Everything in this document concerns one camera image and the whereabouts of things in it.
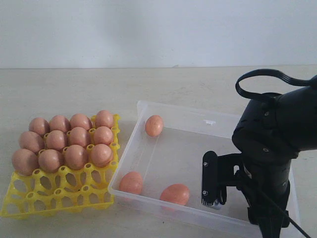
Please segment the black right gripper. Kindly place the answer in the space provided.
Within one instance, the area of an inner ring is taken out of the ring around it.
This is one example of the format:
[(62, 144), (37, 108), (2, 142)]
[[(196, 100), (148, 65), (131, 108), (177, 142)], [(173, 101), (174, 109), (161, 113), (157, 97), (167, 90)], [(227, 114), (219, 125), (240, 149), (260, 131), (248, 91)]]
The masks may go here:
[(290, 224), (289, 213), (286, 210), (290, 194), (290, 182), (284, 183), (285, 192), (273, 196), (263, 191), (242, 170), (236, 172), (242, 184), (237, 187), (245, 196), (248, 207), (250, 223), (258, 225), (263, 238), (279, 238), (282, 228)]

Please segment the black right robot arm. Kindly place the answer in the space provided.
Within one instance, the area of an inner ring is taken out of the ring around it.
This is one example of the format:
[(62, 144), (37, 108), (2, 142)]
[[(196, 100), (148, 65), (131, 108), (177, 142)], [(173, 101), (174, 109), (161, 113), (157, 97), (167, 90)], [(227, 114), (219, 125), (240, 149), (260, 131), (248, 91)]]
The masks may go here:
[(317, 79), (296, 79), (271, 69), (254, 70), (242, 79), (255, 76), (276, 77), (297, 86), (285, 94), (252, 93), (235, 86), (240, 96), (250, 100), (232, 136), (241, 151), (244, 173), (255, 183), (243, 189), (249, 219), (264, 238), (277, 238), (290, 222), (286, 206), (291, 161), (317, 147)]

